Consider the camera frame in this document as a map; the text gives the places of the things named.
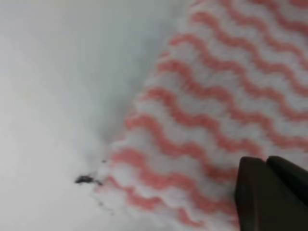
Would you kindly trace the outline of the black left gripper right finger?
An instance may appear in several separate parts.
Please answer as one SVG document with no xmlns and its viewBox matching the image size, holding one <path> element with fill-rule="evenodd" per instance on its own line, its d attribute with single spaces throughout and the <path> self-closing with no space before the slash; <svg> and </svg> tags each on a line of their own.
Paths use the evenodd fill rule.
<svg viewBox="0 0 308 231">
<path fill-rule="evenodd" d="M 308 205 L 308 171 L 279 156 L 270 156 L 266 160 L 268 167 L 298 197 Z"/>
</svg>

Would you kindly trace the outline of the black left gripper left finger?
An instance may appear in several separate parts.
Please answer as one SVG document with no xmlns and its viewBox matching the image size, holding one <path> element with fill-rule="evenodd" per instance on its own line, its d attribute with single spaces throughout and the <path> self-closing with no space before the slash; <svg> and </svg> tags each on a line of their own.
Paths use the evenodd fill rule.
<svg viewBox="0 0 308 231">
<path fill-rule="evenodd" d="M 308 206 L 284 185 L 266 161 L 241 158 L 234 199 L 242 231 L 308 229 Z"/>
</svg>

